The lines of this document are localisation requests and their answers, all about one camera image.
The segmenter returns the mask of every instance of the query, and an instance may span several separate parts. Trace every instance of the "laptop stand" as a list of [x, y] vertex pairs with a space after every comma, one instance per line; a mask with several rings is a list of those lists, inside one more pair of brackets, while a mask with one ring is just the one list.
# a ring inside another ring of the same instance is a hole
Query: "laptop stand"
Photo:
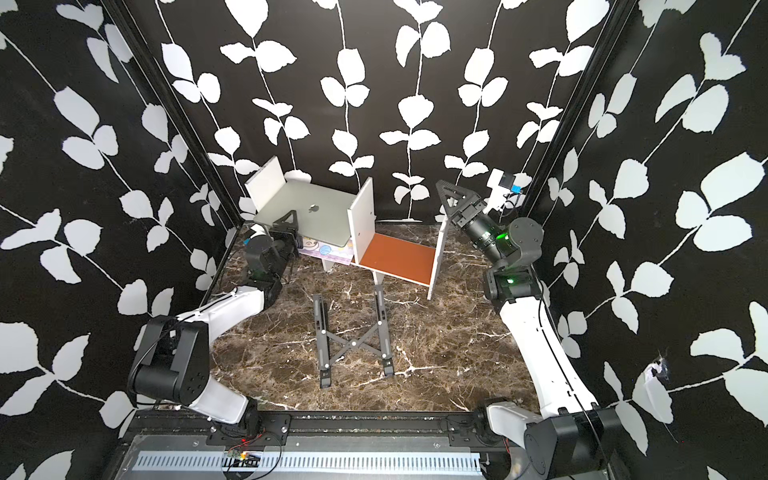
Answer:
[[[331, 366], [341, 357], [354, 349], [365, 349], [376, 355], [381, 360], [384, 376], [394, 376], [395, 367], [392, 364], [392, 343], [389, 340], [389, 323], [386, 319], [384, 308], [384, 288], [381, 285], [373, 287], [373, 298], [376, 301], [376, 322], [358, 339], [343, 339], [328, 328], [328, 306], [323, 301], [322, 295], [312, 295], [315, 306], [315, 331], [317, 334], [317, 366], [320, 370], [320, 388], [327, 389], [331, 386]], [[376, 349], [366, 343], [374, 334], [379, 334], [380, 349]], [[330, 341], [341, 344], [333, 357], [330, 355]]]

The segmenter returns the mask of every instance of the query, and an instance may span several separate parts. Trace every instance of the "silver laptop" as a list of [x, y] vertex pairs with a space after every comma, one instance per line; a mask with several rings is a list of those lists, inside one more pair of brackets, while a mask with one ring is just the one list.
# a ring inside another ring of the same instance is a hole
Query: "silver laptop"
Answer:
[[271, 227], [275, 220], [296, 211], [299, 233], [305, 237], [344, 247], [349, 242], [347, 209], [355, 196], [320, 185], [288, 180], [254, 217], [256, 223]]

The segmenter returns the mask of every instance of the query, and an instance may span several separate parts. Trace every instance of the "orange board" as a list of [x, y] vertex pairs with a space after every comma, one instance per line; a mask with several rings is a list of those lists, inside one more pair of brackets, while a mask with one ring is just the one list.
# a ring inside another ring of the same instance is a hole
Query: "orange board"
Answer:
[[432, 247], [374, 233], [360, 265], [428, 286], [434, 259]]

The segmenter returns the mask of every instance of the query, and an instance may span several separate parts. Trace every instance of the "marble floor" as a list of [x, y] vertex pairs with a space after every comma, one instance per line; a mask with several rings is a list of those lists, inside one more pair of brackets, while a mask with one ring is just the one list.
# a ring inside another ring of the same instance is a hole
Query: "marble floor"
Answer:
[[[376, 230], [433, 247], [438, 226], [379, 224]], [[247, 278], [242, 238], [215, 293]], [[389, 276], [384, 281], [395, 376], [383, 378], [379, 360], [357, 349], [333, 366], [333, 386], [321, 390], [311, 296], [321, 293], [329, 304], [332, 331], [360, 336], [375, 318], [373, 281], [368, 270], [356, 266], [336, 265], [326, 273], [319, 259], [302, 255], [290, 278], [286, 271], [289, 281], [275, 305], [217, 339], [211, 372], [223, 384], [259, 399], [263, 409], [456, 411], [504, 397], [538, 412], [518, 347], [482, 296], [487, 265], [449, 227], [431, 301], [424, 286]], [[332, 343], [332, 354], [338, 348]]]

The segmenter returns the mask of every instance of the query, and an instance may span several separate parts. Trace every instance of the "leaf pattern wallpaper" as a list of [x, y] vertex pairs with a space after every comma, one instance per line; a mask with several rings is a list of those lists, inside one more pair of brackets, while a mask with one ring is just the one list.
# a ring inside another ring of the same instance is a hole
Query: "leaf pattern wallpaper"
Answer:
[[763, 478], [768, 4], [640, 0], [531, 215], [632, 478]]
[[352, 193], [373, 177], [377, 220], [434, 223], [437, 180], [484, 190], [501, 168], [528, 186], [611, 3], [127, 7], [243, 219], [255, 214], [243, 183], [277, 155], [287, 178]]
[[0, 60], [0, 478], [97, 478], [143, 325], [199, 305], [240, 219], [101, 5], [0, 0]]

